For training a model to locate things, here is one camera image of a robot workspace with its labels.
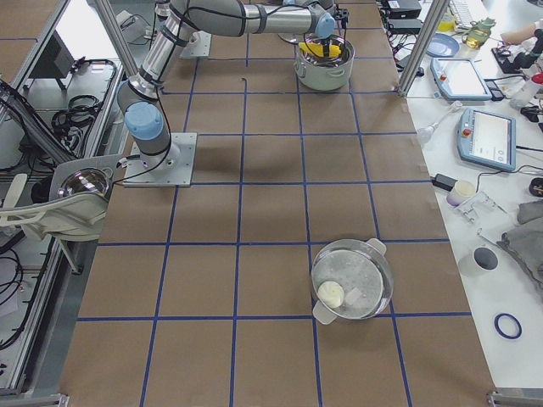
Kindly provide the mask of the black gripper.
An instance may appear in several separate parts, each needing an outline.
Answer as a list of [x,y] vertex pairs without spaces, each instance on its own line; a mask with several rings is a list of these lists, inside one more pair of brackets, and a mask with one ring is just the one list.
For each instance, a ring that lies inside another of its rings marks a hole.
[[321,40],[321,46],[322,46],[322,55],[330,56],[331,55],[330,38],[323,38]]

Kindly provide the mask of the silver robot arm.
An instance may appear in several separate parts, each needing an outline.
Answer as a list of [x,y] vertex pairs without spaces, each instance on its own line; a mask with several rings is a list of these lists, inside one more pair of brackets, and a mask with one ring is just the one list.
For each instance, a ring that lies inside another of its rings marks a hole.
[[318,5],[330,14],[334,14],[337,8],[334,0],[282,0],[282,5],[310,6]]
[[291,33],[328,38],[335,27],[336,11],[333,1],[284,1],[280,6],[241,1],[169,2],[169,14],[148,55],[117,94],[143,168],[163,170],[172,166],[178,155],[158,92],[171,63],[179,58],[194,33],[203,31],[227,37]]

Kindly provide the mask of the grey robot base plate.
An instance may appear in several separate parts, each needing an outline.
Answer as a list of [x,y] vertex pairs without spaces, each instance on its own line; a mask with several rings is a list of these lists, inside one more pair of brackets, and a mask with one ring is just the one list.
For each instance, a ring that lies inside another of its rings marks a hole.
[[155,157],[141,154],[133,142],[131,155],[137,158],[127,161],[120,184],[123,187],[189,187],[197,139],[195,132],[173,132],[169,153]]

